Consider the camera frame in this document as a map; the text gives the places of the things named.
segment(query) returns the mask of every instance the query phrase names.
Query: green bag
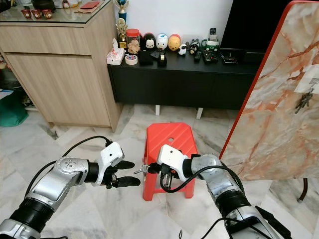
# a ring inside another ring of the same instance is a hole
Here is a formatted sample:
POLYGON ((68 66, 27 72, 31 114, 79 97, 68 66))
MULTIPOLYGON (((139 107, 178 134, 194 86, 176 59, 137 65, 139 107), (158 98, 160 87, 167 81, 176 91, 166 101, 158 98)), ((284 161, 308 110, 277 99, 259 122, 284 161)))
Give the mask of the green bag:
POLYGON ((0 126, 17 126, 26 118, 28 114, 20 102, 20 93, 14 91, 0 100, 0 126))

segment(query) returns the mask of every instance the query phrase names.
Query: trophy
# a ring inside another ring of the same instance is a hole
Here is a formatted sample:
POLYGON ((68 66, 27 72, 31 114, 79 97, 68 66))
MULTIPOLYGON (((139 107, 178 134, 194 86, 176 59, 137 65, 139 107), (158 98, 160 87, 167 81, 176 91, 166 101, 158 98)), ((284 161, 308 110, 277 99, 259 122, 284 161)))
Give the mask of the trophy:
POLYGON ((123 18, 126 21, 126 11, 128 8, 129 1, 126 0, 113 0, 115 5, 120 9, 119 10, 119 18, 123 18))
POLYGON ((118 24, 115 24, 115 26, 118 29, 119 33, 120 48, 126 48, 126 30, 128 29, 128 26, 126 25, 125 20, 123 18, 119 18, 118 24))

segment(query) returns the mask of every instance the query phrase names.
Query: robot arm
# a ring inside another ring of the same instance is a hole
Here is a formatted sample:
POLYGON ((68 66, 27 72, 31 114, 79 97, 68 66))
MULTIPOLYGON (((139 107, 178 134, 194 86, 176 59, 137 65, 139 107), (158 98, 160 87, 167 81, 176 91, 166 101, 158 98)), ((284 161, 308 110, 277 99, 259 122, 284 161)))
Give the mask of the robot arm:
POLYGON ((79 158, 60 158, 30 190, 11 217, 0 224, 0 238, 39 239, 46 222, 72 186, 84 182, 93 186, 106 185, 107 188, 138 186, 138 178, 115 176, 118 169, 134 167, 134 163, 123 159, 123 151, 116 142, 103 149, 93 163, 79 158))
MULTIPOLYGON (((201 170, 198 177, 206 181, 208 192, 219 209, 231 238, 279 239, 264 217, 285 239, 291 238, 290 232, 275 220, 273 215, 263 209, 251 206, 243 192, 242 184, 238 185, 238 180, 235 181, 230 173, 223 169, 224 165, 215 155, 192 155, 192 158, 188 159, 179 150, 164 145, 160 150, 157 164, 161 165, 159 172, 161 186, 166 192, 176 191, 170 190, 172 177, 185 182, 201 170)), ((156 165, 151 164, 149 167, 150 173, 158 172, 158 170, 156 165)))

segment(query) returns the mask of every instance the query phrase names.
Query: blue trophy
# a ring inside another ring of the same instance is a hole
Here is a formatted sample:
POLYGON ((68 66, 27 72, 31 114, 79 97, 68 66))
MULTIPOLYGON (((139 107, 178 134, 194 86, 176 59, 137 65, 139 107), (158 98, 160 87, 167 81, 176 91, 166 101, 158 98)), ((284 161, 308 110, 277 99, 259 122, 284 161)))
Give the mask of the blue trophy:
POLYGON ((113 0, 115 5, 120 9, 119 10, 119 18, 123 18, 126 22, 126 11, 129 1, 126 0, 113 0))

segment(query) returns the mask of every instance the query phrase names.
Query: white wall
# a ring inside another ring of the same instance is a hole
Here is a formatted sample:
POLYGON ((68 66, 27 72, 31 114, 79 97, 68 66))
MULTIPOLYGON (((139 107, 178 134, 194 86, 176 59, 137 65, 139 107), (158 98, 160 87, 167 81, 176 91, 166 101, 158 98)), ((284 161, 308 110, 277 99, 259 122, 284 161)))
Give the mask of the white wall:
MULTIPOLYGON (((211 27, 216 27, 221 41, 233 0, 130 0, 127 12, 128 28, 137 28, 144 35, 179 34, 183 41, 192 36, 207 39, 211 27)), ((116 19, 119 18, 115 6, 116 19)))

